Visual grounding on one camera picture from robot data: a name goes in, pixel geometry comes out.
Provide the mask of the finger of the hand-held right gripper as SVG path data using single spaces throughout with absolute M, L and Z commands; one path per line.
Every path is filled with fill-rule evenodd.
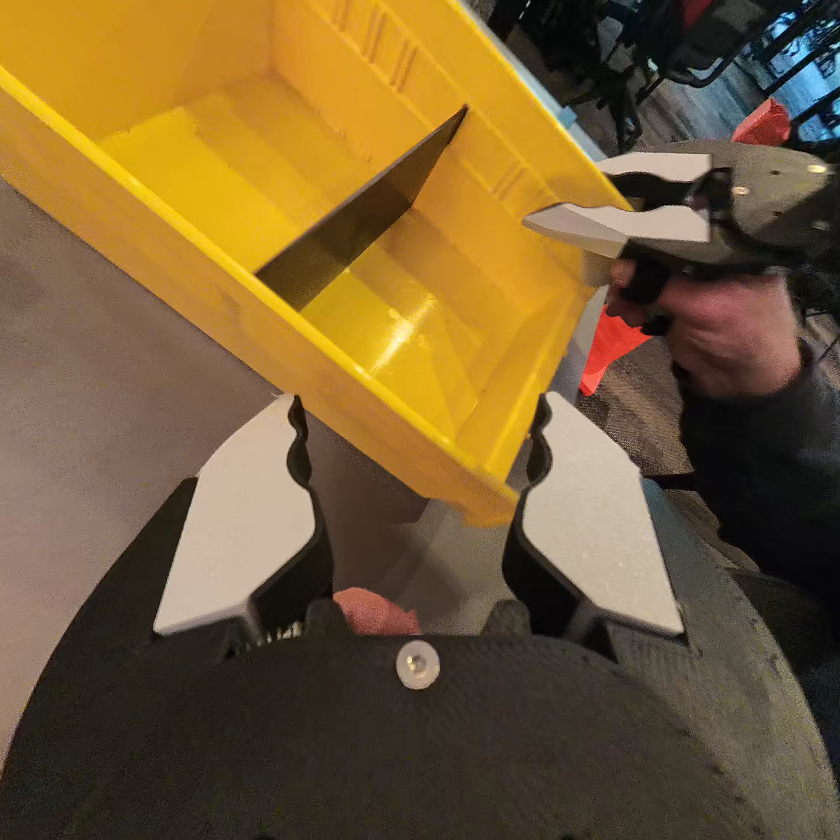
M 684 203 L 644 211 L 560 203 L 521 222 L 540 236 L 605 258 L 629 256 L 632 250 L 676 259 L 715 257 L 708 213 Z
M 599 161 L 598 170 L 629 201 L 684 201 L 712 169 L 709 154 L 632 152 Z

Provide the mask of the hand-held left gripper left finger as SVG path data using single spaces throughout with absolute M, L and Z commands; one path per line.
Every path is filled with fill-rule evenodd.
M 199 471 L 153 630 L 173 636 L 235 622 L 262 645 L 329 598 L 333 552 L 311 488 L 300 397 L 282 395 Z

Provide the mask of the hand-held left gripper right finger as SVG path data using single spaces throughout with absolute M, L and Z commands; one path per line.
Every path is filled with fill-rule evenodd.
M 501 571 L 532 632 L 584 644 L 611 623 L 682 637 L 639 469 L 556 392 L 539 397 L 530 440 Z

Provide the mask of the yellow plastic bin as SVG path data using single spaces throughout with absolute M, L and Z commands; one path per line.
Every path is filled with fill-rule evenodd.
M 593 289 L 522 225 L 627 205 L 461 2 L 2 2 L 2 175 L 422 497 L 507 477 Z M 469 107 L 301 311 L 256 272 Z

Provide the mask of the person's right forearm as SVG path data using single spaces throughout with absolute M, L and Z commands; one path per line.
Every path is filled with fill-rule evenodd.
M 705 395 L 674 365 L 680 440 L 724 542 L 767 574 L 837 595 L 838 390 L 799 344 L 799 374 L 771 395 Z

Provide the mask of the person's right hand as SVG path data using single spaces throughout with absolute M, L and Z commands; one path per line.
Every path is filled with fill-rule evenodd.
M 671 320 L 665 341 L 672 360 L 697 392 L 715 399 L 770 396 L 802 371 L 784 275 L 673 275 L 656 302 Z

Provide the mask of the person's left hand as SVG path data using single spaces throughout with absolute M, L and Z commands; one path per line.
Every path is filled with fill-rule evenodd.
M 415 610 L 405 611 L 382 595 L 351 587 L 334 593 L 350 630 L 361 636 L 416 636 L 422 633 Z

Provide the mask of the orange box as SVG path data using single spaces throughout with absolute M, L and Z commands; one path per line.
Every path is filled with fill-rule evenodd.
M 750 113 L 731 136 L 731 142 L 779 148 L 791 137 L 791 115 L 782 103 L 768 98 Z

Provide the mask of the black office chair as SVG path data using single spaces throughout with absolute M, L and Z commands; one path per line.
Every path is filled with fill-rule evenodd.
M 619 153 L 641 138 L 638 107 L 664 81 L 707 88 L 739 53 L 751 27 L 750 2 L 604 2 L 602 8 L 621 30 L 589 71 L 589 90 L 573 105 L 594 102 L 609 113 Z

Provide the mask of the orange traffic cone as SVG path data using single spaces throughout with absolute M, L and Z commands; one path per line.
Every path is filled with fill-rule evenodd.
M 628 326 L 624 320 L 609 316 L 606 308 L 595 328 L 590 352 L 579 385 L 584 396 L 592 396 L 607 368 L 626 354 L 647 342 L 650 336 L 641 328 Z

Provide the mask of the black bin divider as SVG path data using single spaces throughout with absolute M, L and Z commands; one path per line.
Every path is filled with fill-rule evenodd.
M 464 104 L 290 242 L 255 277 L 294 310 L 304 309 L 413 207 L 468 111 Z

